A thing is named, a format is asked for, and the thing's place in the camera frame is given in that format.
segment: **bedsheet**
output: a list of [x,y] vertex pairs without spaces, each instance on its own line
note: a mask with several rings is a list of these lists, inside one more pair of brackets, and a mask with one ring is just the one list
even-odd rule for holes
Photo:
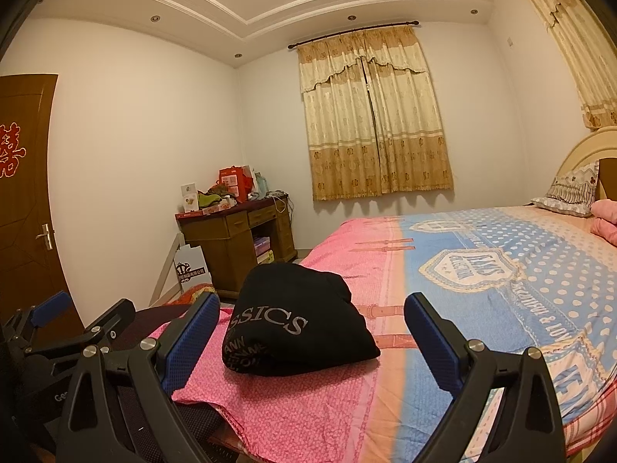
[[[266,461],[412,461],[451,400],[403,320],[405,297],[422,291],[467,338],[498,351],[542,349],[572,454],[602,434],[616,406],[615,248],[588,227],[535,207],[347,221],[303,264],[345,278],[381,357],[296,377],[239,375],[221,361],[221,312],[174,400],[211,403]],[[499,399],[489,398],[468,461]]]

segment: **wooden desk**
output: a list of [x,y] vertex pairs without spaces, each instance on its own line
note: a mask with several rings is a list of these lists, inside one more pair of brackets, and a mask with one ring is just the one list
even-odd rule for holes
[[253,238],[270,237],[276,261],[298,255],[291,235],[287,197],[238,204],[209,216],[178,220],[184,239],[201,247],[219,296],[237,299],[246,275],[257,266]]

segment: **chinese character decoration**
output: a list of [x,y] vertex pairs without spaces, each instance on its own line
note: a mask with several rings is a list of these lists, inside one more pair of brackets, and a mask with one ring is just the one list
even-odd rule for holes
[[19,147],[19,127],[0,125],[0,177],[12,177],[19,167],[19,158],[26,156],[26,148]]

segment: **baseboard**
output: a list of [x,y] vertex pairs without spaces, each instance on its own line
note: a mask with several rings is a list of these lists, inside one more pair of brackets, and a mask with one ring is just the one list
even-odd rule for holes
[[298,251],[298,259],[304,259],[306,256],[310,254],[312,248],[299,248]]
[[152,303],[150,305],[150,308],[153,308],[154,306],[163,306],[165,303],[169,303],[174,298],[174,296],[178,294],[181,290],[182,287],[180,287],[180,283],[175,284],[165,294],[163,294],[154,303]]

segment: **metal screw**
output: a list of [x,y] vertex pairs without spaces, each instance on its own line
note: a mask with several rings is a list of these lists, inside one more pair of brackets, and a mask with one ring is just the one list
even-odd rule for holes
[[151,350],[156,346],[156,340],[154,338],[144,338],[141,340],[140,348],[142,350]]
[[467,345],[469,346],[470,349],[472,349],[474,352],[481,352],[484,351],[484,348],[486,348],[486,346],[484,345],[484,343],[480,340],[469,340],[467,342]]
[[531,358],[535,358],[536,360],[538,360],[538,358],[542,358],[542,352],[534,346],[527,350],[527,355],[529,355]]
[[83,356],[86,358],[94,357],[96,355],[96,346],[89,345],[83,349]]

